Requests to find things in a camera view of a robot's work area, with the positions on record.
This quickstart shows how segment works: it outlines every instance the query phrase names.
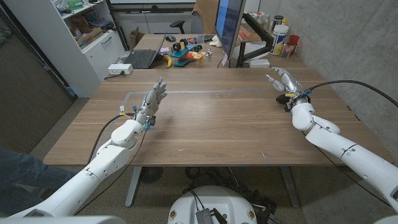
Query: person's leg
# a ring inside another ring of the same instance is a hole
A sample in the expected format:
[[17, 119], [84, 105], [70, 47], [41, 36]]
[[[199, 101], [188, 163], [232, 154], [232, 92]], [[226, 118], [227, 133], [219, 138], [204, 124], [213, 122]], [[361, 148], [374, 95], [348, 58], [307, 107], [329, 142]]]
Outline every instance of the person's leg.
[[0, 186], [25, 184], [57, 190], [76, 173], [49, 167], [31, 155], [0, 148]]
[[8, 215], [21, 212], [42, 202], [41, 198], [15, 184], [3, 185], [0, 188], [0, 198], [0, 212]]

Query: computer monitor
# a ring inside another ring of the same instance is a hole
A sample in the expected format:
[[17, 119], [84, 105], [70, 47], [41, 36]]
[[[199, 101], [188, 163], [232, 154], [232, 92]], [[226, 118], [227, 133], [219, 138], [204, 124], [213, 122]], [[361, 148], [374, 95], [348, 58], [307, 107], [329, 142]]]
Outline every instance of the computer monitor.
[[220, 0], [218, 3], [216, 31], [228, 58], [235, 47], [246, 0]]

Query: desk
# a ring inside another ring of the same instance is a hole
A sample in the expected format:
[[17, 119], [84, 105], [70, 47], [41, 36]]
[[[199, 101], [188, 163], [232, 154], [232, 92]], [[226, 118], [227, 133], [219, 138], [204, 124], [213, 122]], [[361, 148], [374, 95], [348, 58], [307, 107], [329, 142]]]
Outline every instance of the desk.
[[[298, 61], [298, 57], [275, 60], [299, 63], [295, 68], [284, 68], [304, 88], [324, 82], [314, 69]], [[126, 111], [131, 111], [129, 108], [138, 105], [156, 79], [162, 77], [168, 83], [169, 95], [160, 104], [156, 125], [147, 132], [132, 162], [135, 168], [127, 206], [132, 204], [142, 166], [282, 165], [290, 200], [298, 207], [287, 165], [330, 166], [331, 163], [293, 127], [291, 115], [275, 101], [280, 92], [274, 90], [265, 74], [277, 76], [270, 68], [196, 69], [187, 66], [134, 70], [131, 75], [104, 81], [44, 162], [52, 166], [85, 166], [99, 131], [118, 113], [119, 106], [124, 105]], [[330, 86], [317, 88], [311, 98], [316, 115], [337, 124], [342, 136], [392, 162], [390, 154]], [[116, 120], [104, 132], [98, 147], [124, 122], [124, 118]], [[329, 156], [342, 165], [339, 159]]]
[[[175, 37], [176, 41], [180, 41], [182, 38], [190, 38], [190, 37], [196, 37], [196, 34], [176, 34], [173, 35]], [[163, 35], [161, 34], [146, 34], [142, 37], [142, 39], [139, 41], [139, 43], [136, 46], [137, 50], [156, 50], [157, 46], [160, 44], [160, 41], [162, 41]], [[169, 47], [171, 54], [171, 48], [173, 46], [174, 42], [169, 42], [167, 40], [164, 40], [162, 47]], [[199, 65], [197, 61], [193, 61], [188, 63], [184, 68], [217, 68], [217, 65], [223, 59], [224, 57], [224, 50], [222, 47], [216, 47], [216, 46], [210, 46], [209, 42], [203, 44], [203, 52], [207, 52], [207, 49], [211, 48], [211, 51], [213, 52], [213, 55], [209, 57], [205, 57], [203, 65]], [[268, 59], [270, 61], [270, 64], [273, 67], [281, 67], [281, 68], [306, 68], [305, 64], [301, 61], [301, 59], [297, 56], [297, 54], [293, 54], [291, 57], [289, 57], [288, 60], [286, 58], [282, 58], [281, 56], [275, 56], [275, 55], [266, 55], [264, 58]], [[166, 69], [167, 62], [165, 60], [161, 60], [158, 62], [154, 62], [152, 65], [152, 68], [156, 69]], [[229, 68], [229, 62], [223, 66], [220, 64], [219, 68]]]

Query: robotic arm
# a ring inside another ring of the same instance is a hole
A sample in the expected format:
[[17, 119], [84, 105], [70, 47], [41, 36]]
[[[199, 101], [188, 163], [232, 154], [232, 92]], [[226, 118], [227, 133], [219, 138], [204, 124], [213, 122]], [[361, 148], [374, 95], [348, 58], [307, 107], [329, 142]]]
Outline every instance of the robotic arm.
[[315, 110], [302, 85], [288, 71], [275, 67], [272, 69], [278, 72], [282, 83], [269, 75], [266, 77], [276, 90], [287, 92], [279, 96], [277, 101], [286, 104], [286, 108], [291, 110], [293, 126], [308, 133], [305, 138], [310, 143], [340, 158], [382, 193], [398, 212], [398, 168], [359, 144], [340, 136], [337, 125], [313, 115]]
[[135, 115], [113, 131], [111, 139], [99, 147], [96, 157], [83, 170], [47, 200], [10, 218], [64, 217], [75, 214], [105, 178], [126, 164], [131, 151], [137, 146], [135, 136], [154, 125], [154, 115], [167, 95], [165, 87], [166, 83], [162, 83], [162, 78], [159, 78], [142, 99]]

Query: concrete wall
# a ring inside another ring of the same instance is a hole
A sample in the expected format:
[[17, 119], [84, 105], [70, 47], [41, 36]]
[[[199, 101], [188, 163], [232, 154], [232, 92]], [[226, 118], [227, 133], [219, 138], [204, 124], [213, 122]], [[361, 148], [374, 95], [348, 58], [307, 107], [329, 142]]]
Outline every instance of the concrete wall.
[[[300, 36], [296, 52], [325, 80], [358, 80], [398, 100], [397, 6], [390, 0], [261, 0], [260, 11], [287, 18], [290, 33]], [[332, 87], [398, 164], [398, 108], [360, 85]]]

